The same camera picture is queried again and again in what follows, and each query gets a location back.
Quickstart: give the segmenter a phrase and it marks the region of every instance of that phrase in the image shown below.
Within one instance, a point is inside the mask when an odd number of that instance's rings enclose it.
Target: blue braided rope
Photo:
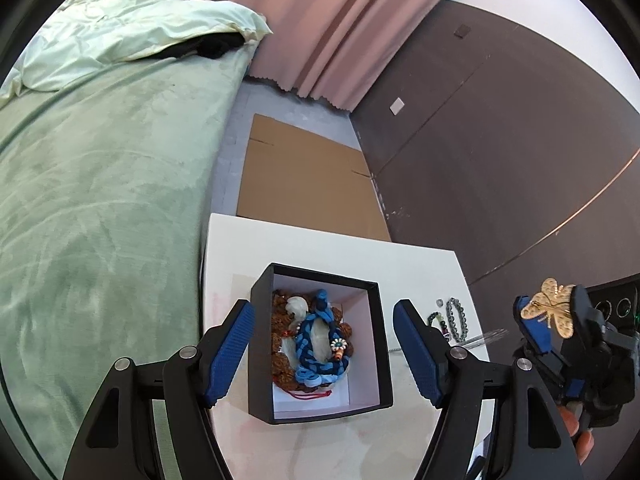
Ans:
[[[329,341],[344,339],[342,330],[334,319],[334,313],[326,300],[326,290],[321,289],[316,295],[316,311],[307,314],[296,335],[296,355],[300,365],[296,369],[296,381],[313,388],[320,384],[332,384],[337,381],[349,365],[349,357],[343,355],[339,361],[331,359],[321,363],[314,356],[311,344],[311,327],[316,318],[321,318],[329,325]]]

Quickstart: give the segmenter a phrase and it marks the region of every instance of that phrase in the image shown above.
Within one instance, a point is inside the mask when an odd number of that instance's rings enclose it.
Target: metal screw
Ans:
[[[180,349],[180,357],[183,359],[191,359],[198,353],[198,349],[195,346],[185,346]]]
[[[529,361],[528,359],[525,359],[524,357],[521,357],[520,359],[518,359],[516,361],[516,364],[518,365],[518,368],[520,370],[524,370],[526,372],[528,372],[533,368],[533,364],[531,364],[531,361]]]
[[[466,359],[466,356],[468,355],[468,352],[460,346],[454,346],[451,349],[451,357],[454,359]]]
[[[121,357],[115,362],[113,367],[119,372],[126,370],[127,368],[129,368],[129,358]]]

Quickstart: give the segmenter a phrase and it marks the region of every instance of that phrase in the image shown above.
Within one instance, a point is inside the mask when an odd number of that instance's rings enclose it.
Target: gold butterfly brooch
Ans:
[[[544,314],[540,321],[546,320],[551,328],[554,320],[556,330],[563,339],[569,339],[574,334],[574,320],[571,318],[569,302],[573,285],[558,285],[553,278],[547,278],[542,283],[540,292],[535,294],[527,306],[520,311],[522,319],[534,319]]]

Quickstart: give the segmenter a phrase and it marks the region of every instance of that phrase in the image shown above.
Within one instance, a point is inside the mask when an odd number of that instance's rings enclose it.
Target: blue gripper pad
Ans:
[[[414,376],[418,391],[434,406],[438,406],[443,395],[438,387],[436,363],[402,303],[396,303],[394,307],[394,332],[396,332],[411,374]]]
[[[529,333],[530,339],[533,339],[533,343],[538,346],[536,351],[541,354],[551,352],[551,330],[549,329],[546,321],[543,319],[543,315],[535,317],[534,319],[522,319],[520,317],[520,311],[529,303],[529,296],[519,297],[513,305],[516,311],[516,318],[520,319],[521,330],[526,330]]]
[[[254,325],[254,306],[247,302],[211,362],[209,387],[204,395],[209,408],[215,406],[218,399],[222,399],[229,391],[244,349],[254,333]]]

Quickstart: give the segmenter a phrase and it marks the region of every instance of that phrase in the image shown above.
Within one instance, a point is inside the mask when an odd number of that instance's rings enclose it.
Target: white wall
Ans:
[[[454,0],[524,25],[609,81],[640,112],[640,80],[619,46],[580,0]]]

